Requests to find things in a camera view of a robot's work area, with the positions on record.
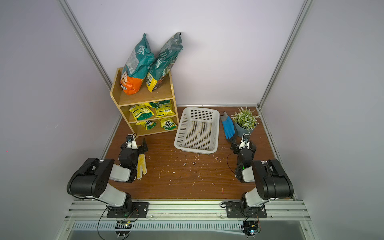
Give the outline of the yellow packet shelf back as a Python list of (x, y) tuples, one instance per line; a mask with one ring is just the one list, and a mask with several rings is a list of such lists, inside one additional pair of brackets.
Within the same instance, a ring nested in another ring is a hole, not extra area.
[(163, 105), (169, 105), (171, 103), (170, 100), (164, 100), (164, 101), (157, 101), (157, 102), (150, 102), (149, 105), (152, 108), (158, 109), (162, 107)]

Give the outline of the green orange fertilizer bag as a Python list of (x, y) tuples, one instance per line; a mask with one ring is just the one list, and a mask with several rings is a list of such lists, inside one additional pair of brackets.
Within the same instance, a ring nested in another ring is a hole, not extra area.
[(155, 55), (144, 33), (142, 39), (131, 52), (122, 70), (120, 83), (125, 94), (133, 95), (140, 90), (154, 61)]

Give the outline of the green yellow fertilizer bag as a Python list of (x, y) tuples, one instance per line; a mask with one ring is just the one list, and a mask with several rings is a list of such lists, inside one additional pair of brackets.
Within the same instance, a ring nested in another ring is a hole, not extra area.
[(150, 92), (162, 85), (163, 79), (170, 73), (183, 49), (182, 32), (173, 35), (163, 45), (146, 77), (146, 85)]

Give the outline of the white plastic basket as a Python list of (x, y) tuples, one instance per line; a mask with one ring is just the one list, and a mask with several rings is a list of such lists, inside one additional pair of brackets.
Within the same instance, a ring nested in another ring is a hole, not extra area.
[(174, 146), (184, 152), (213, 154), (218, 149), (219, 128), (219, 111), (187, 107), (183, 110)]

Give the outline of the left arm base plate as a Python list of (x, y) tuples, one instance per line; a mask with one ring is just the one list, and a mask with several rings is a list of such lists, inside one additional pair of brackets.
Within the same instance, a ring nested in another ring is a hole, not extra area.
[(149, 210), (148, 202), (125, 203), (121, 207), (107, 207), (107, 218), (146, 218)]

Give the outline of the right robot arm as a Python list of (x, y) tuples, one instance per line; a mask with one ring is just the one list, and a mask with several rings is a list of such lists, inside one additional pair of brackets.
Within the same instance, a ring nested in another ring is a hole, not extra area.
[(278, 160), (254, 160), (256, 147), (252, 142), (232, 143), (231, 149), (237, 155), (235, 177), (242, 183), (255, 183), (255, 188), (242, 195), (241, 208), (244, 212), (260, 209), (270, 200), (294, 195), (293, 184)]

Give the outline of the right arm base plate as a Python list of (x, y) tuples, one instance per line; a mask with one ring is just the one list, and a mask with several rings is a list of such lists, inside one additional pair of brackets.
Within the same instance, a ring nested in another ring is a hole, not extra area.
[(247, 204), (243, 202), (228, 201), (228, 202), (221, 203), (220, 207), (226, 209), (227, 218), (229, 219), (239, 219), (239, 218), (266, 219), (268, 217), (265, 206), (249, 207)]

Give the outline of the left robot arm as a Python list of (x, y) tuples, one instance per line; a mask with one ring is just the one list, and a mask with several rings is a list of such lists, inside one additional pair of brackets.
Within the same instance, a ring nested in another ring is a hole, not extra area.
[(88, 158), (73, 174), (67, 184), (67, 193), (77, 199), (94, 199), (105, 203), (107, 209), (116, 214), (130, 214), (134, 207), (130, 194), (113, 187), (109, 181), (132, 183), (147, 174), (145, 153), (146, 140), (138, 145), (136, 135), (127, 135), (121, 145), (115, 164), (113, 159)]

